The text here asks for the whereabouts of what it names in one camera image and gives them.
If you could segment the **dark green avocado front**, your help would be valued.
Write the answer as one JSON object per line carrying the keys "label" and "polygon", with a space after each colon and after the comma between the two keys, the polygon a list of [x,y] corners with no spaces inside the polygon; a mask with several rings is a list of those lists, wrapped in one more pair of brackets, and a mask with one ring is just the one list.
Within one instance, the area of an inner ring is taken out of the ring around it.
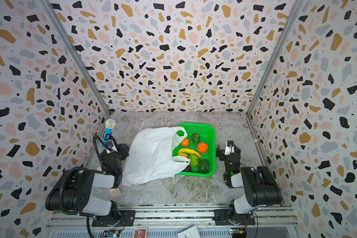
{"label": "dark green avocado front", "polygon": [[197,168],[198,168],[198,172],[199,173],[207,174],[208,171],[209,171],[210,166],[209,166],[209,164],[208,164],[208,162],[206,160],[200,160]]}

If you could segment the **orange fruit large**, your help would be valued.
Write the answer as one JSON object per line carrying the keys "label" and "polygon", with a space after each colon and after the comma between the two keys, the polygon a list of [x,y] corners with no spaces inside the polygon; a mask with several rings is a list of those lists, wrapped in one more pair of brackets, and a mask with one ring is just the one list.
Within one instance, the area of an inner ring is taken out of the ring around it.
{"label": "orange fruit large", "polygon": [[209,147],[206,143],[202,142],[197,145],[197,151],[200,154],[206,153],[208,151]]}

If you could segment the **white plastic bag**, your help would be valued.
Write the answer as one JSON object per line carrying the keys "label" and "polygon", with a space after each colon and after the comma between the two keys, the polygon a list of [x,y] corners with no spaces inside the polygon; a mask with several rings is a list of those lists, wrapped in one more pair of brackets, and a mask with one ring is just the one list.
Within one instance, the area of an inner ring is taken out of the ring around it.
{"label": "white plastic bag", "polygon": [[183,127],[147,128],[134,138],[123,168],[123,186],[174,177],[190,159],[174,156],[173,150],[187,137]]}

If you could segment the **light green custard apple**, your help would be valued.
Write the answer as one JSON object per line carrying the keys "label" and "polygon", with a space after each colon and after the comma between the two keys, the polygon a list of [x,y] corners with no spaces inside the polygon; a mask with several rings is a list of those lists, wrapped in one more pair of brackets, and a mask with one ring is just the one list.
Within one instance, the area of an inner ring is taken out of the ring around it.
{"label": "light green custard apple", "polygon": [[190,154],[189,155],[189,159],[190,159],[190,166],[191,167],[197,167],[199,164],[199,157],[195,154]]}

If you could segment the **green avocado back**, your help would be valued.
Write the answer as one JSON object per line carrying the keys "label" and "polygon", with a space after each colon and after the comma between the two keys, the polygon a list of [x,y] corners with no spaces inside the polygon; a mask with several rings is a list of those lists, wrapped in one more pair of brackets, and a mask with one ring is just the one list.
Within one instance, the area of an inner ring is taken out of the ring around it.
{"label": "green avocado back", "polygon": [[198,143],[200,142],[200,136],[199,136],[199,134],[197,134],[197,133],[192,134],[191,140],[192,140],[193,143],[198,144]]}

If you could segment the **small orange fruit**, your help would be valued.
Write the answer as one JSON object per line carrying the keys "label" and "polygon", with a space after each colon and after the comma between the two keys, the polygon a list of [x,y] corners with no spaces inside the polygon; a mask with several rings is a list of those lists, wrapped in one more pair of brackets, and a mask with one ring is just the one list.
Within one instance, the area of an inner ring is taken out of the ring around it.
{"label": "small orange fruit", "polygon": [[181,142],[181,146],[188,146],[190,143],[188,138],[185,138],[182,142]]}

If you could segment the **yellow banana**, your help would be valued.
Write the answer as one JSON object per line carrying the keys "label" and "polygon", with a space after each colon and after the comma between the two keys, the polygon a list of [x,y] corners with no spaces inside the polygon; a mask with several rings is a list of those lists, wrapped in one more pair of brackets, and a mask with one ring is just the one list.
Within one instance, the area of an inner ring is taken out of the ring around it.
{"label": "yellow banana", "polygon": [[193,149],[182,148],[182,149],[180,149],[178,151],[178,155],[182,154],[182,153],[185,153],[185,154],[188,154],[188,155],[196,155],[198,158],[201,158],[201,155],[197,151],[195,151]]}

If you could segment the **beige wooden pestle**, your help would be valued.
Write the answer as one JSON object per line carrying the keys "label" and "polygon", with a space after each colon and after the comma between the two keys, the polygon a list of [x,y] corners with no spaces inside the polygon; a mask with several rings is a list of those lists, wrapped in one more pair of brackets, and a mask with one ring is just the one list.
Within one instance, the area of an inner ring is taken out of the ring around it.
{"label": "beige wooden pestle", "polygon": [[111,188],[109,189],[110,195],[113,198],[119,198],[121,196],[121,190],[119,188]]}

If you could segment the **blue white microphone on stand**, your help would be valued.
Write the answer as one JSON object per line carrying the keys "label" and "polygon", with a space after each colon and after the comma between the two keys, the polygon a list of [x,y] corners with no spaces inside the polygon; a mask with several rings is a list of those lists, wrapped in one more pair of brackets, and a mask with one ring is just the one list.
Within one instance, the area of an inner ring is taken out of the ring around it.
{"label": "blue white microphone on stand", "polygon": [[129,147],[126,144],[118,144],[115,138],[112,136],[112,131],[116,126],[116,122],[113,119],[108,119],[105,122],[105,132],[103,135],[102,147],[106,153],[115,152],[123,157],[121,160],[125,160],[129,156]]}

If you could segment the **black avocado dark fruit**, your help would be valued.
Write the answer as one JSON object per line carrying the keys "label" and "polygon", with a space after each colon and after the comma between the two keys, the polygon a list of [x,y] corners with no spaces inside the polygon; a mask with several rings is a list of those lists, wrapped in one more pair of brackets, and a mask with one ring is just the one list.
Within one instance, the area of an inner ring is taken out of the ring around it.
{"label": "black avocado dark fruit", "polygon": [[191,170],[191,167],[190,166],[187,166],[184,170],[183,170],[183,172],[192,172],[192,170]]}

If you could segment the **small circuit board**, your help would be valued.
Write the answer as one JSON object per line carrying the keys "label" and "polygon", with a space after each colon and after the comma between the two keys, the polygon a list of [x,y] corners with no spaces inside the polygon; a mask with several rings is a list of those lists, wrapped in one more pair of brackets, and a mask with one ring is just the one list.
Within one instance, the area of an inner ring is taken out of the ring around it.
{"label": "small circuit board", "polygon": [[231,236],[232,238],[246,238],[247,230],[246,228],[231,229]]}
{"label": "small circuit board", "polygon": [[122,231],[121,230],[106,230],[102,233],[103,238],[119,238],[121,236]]}

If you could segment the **small circuit board right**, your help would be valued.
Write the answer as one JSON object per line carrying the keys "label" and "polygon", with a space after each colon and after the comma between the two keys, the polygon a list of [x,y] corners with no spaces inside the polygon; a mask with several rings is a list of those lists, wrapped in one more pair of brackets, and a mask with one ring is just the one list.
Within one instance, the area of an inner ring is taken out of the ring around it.
{"label": "small circuit board right", "polygon": [[246,228],[231,229],[231,236],[232,238],[246,238],[247,230]]}

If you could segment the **white paper sheet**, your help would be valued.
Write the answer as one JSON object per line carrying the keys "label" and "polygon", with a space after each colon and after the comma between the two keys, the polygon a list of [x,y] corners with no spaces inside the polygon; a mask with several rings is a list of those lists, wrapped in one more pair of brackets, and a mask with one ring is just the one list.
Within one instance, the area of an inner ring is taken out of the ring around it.
{"label": "white paper sheet", "polygon": [[198,228],[194,225],[178,233],[178,238],[200,238]]}

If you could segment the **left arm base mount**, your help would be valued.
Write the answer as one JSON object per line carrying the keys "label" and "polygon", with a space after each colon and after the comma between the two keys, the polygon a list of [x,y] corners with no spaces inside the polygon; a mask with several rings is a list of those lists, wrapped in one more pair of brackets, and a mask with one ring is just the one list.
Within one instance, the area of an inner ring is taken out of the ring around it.
{"label": "left arm base mount", "polygon": [[96,217],[92,227],[132,227],[135,219],[135,210],[120,210],[115,214]]}

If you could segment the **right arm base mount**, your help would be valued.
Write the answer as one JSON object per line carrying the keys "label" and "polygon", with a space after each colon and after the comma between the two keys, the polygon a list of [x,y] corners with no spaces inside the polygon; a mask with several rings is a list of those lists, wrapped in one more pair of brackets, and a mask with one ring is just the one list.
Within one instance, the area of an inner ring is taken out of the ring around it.
{"label": "right arm base mount", "polygon": [[237,214],[229,209],[214,210],[214,217],[216,226],[244,226],[255,225],[255,219],[252,214]]}

